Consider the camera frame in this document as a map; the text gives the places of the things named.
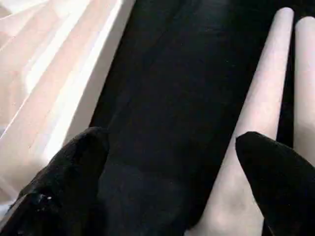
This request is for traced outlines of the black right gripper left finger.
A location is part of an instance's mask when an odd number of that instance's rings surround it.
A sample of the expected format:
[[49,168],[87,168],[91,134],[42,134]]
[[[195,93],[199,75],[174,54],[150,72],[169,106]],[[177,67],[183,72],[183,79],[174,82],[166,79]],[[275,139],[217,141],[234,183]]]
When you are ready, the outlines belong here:
[[108,133],[90,127],[70,140],[19,193],[2,236],[82,236],[109,152]]

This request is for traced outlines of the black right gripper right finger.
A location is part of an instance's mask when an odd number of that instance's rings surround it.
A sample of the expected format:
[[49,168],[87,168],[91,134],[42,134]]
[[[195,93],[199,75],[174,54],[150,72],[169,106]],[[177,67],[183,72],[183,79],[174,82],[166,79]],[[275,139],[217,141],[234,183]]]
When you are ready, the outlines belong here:
[[258,132],[236,138],[238,160],[274,236],[315,234],[315,168],[293,149]]

